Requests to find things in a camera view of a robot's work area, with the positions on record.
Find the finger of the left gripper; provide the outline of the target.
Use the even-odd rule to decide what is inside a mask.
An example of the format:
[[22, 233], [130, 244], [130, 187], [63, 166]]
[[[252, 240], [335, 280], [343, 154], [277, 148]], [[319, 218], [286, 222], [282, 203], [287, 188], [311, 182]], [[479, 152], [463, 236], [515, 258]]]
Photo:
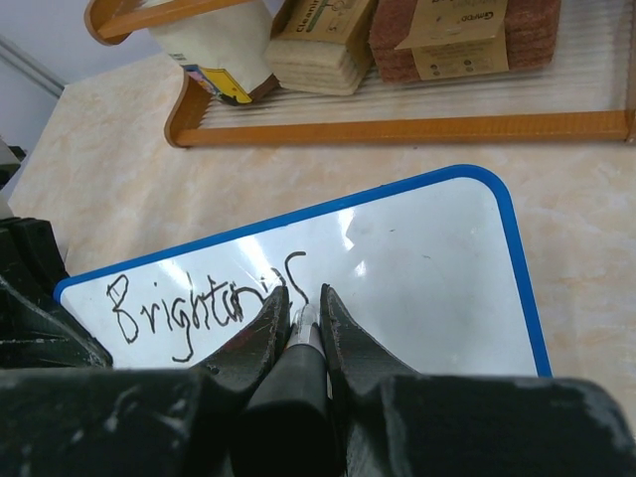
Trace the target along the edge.
[[1, 230], [8, 231], [18, 254], [41, 288], [53, 296], [56, 286], [68, 278], [50, 222], [34, 218], [6, 218]]
[[110, 368], [105, 348], [30, 279], [1, 275], [1, 367]]

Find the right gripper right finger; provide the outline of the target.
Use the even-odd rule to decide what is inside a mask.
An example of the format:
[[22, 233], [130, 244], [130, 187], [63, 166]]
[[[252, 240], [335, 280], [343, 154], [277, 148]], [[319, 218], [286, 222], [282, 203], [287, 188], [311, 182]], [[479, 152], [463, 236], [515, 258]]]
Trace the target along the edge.
[[320, 295], [333, 409], [350, 476], [631, 476], [617, 401], [582, 380], [423, 375]]

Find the blue framed whiteboard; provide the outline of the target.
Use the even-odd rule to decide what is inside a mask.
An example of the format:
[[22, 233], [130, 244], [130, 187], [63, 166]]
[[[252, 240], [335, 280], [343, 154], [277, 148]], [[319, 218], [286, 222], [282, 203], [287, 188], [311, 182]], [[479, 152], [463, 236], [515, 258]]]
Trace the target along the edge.
[[186, 368], [277, 286], [332, 286], [419, 372], [538, 376], [551, 364], [511, 196], [454, 165], [62, 280], [55, 299], [119, 369]]

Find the black white marker pen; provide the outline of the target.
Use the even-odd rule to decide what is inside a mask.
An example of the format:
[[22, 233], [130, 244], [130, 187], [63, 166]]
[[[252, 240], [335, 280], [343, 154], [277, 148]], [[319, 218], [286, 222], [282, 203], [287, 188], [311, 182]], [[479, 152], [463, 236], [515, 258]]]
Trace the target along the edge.
[[317, 309], [293, 319], [289, 340], [238, 416], [230, 459], [236, 476], [335, 476], [338, 444], [331, 416]]

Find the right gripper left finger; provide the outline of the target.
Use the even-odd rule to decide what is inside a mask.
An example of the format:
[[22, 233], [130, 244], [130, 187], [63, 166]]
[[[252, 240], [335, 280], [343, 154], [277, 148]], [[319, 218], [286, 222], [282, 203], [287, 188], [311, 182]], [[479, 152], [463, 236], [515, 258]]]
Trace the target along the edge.
[[236, 417], [289, 335], [289, 292], [188, 369], [1, 374], [4, 476], [214, 476]]

